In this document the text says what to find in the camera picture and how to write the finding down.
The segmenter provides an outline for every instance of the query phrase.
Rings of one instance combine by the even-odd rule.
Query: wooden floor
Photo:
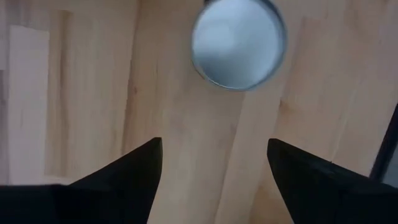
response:
[[[202,0],[0,0],[1,183],[67,184],[160,136],[149,223],[257,224],[292,223],[269,138],[369,175],[398,102],[398,1],[274,2],[285,61],[235,92],[192,66]]]

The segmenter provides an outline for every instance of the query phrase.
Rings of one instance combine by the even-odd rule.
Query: black pointed object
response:
[[[69,186],[0,187],[0,222],[147,223],[161,171],[154,138]]]
[[[295,224],[398,223],[398,190],[278,139],[268,160]]]

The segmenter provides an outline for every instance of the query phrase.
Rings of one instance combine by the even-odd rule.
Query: round metal container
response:
[[[281,65],[287,39],[283,20],[268,0],[214,0],[192,34],[192,61],[210,82],[250,90]]]

